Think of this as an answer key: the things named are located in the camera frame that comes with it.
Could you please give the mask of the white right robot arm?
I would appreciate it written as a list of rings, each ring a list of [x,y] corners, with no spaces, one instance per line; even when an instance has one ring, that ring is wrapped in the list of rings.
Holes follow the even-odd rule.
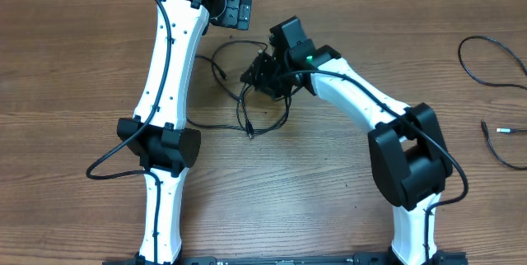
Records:
[[[304,88],[342,110],[367,133],[371,173],[393,207],[387,263],[445,264],[435,243],[435,211],[451,176],[445,142],[428,105],[410,106],[375,88],[328,45],[316,48],[293,16],[271,28],[263,53],[241,80],[272,97]]]

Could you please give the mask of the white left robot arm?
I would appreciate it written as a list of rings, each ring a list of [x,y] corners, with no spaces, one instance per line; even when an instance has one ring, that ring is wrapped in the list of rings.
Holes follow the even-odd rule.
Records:
[[[187,128],[187,94],[199,41],[210,25],[247,30],[252,0],[156,0],[157,26],[146,85],[117,133],[138,156],[146,189],[143,241],[131,264],[179,264],[184,181],[200,131]]]

